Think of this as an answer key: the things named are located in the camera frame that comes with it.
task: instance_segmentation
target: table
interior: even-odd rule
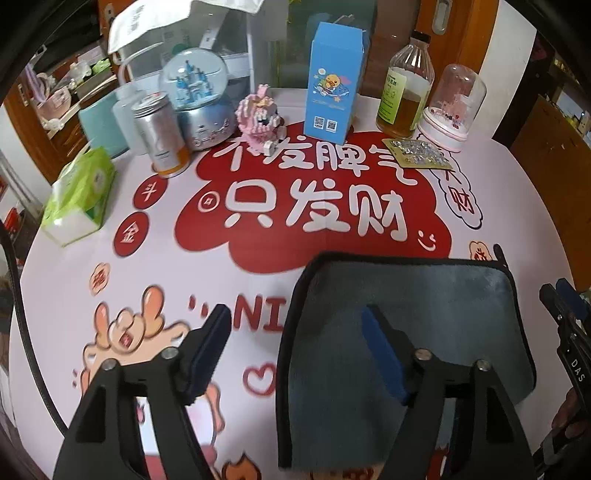
[[[538,290],[571,275],[552,220],[509,151],[473,131],[460,154],[446,153],[455,175],[402,171],[381,144],[382,135],[371,133],[376,99],[359,98],[349,137],[353,146],[335,148],[302,135],[305,91],[280,90],[275,98],[290,124],[290,139],[274,158],[224,144],[165,181],[154,175],[146,156],[124,157],[116,162],[119,173],[99,232],[63,249],[37,235],[22,275],[25,310],[43,377],[66,423],[107,355],[101,345],[116,352],[136,349],[131,356],[116,355],[142,361],[179,343],[216,303],[226,303],[233,311],[232,334],[213,384],[189,415],[224,480],[256,480],[258,472],[264,479],[284,477],[277,471],[275,362],[290,295],[305,263],[326,245],[482,260],[499,243],[515,277],[537,366],[537,387],[518,406],[537,447],[569,388],[555,354],[556,327]],[[200,177],[211,181],[197,177],[196,165]],[[385,194],[386,187],[402,202],[389,198],[396,223],[380,234],[379,222],[369,218],[375,215],[370,200],[374,189]],[[355,215],[347,189],[349,197],[357,192]],[[121,335],[142,304],[161,303],[160,333],[154,332],[162,319],[146,315],[143,341],[143,329],[138,333],[135,324]],[[108,326],[115,319],[119,323]],[[61,436],[38,395],[16,328],[9,359],[14,414],[24,446],[51,476]],[[150,412],[143,407],[142,435],[151,453]]]

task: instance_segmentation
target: red letter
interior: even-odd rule
[[[287,300],[282,297],[269,297],[266,302],[271,305],[271,313],[269,314],[269,323],[263,325],[262,329],[266,332],[282,332],[283,325],[279,325],[279,309],[281,305],[287,303]]]
[[[234,328],[238,330],[240,328],[240,322],[242,320],[242,312],[246,313],[246,318],[251,326],[251,330],[256,332],[261,323],[261,310],[262,310],[262,297],[256,296],[255,308],[251,310],[250,305],[244,298],[244,295],[240,294],[236,299],[236,308],[234,308]]]

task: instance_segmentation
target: pink and white container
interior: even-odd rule
[[[485,96],[486,85],[475,72],[463,65],[448,65],[418,129],[439,147],[459,152]]]

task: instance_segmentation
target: metal bolt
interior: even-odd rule
[[[102,364],[101,364],[101,368],[103,370],[113,370],[115,368],[115,366],[117,365],[117,363],[119,363],[117,360],[115,360],[114,358],[108,358],[107,360],[105,360]]]
[[[433,358],[433,354],[431,353],[431,350],[427,350],[426,348],[419,348],[419,349],[415,350],[414,356],[417,360],[421,360],[423,362],[426,362],[426,361],[430,360],[431,358]]]
[[[476,366],[482,372],[488,372],[492,368],[491,363],[487,360],[478,360]]]
[[[174,358],[178,355],[178,348],[175,346],[166,347],[164,350],[162,350],[160,355],[162,355],[162,358],[170,360],[171,358]]]

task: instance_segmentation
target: black bottle cap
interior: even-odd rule
[[[413,31],[413,34],[410,37],[416,38],[417,40],[423,41],[425,43],[431,43],[431,35],[427,35],[426,33],[419,32],[419,30]]]

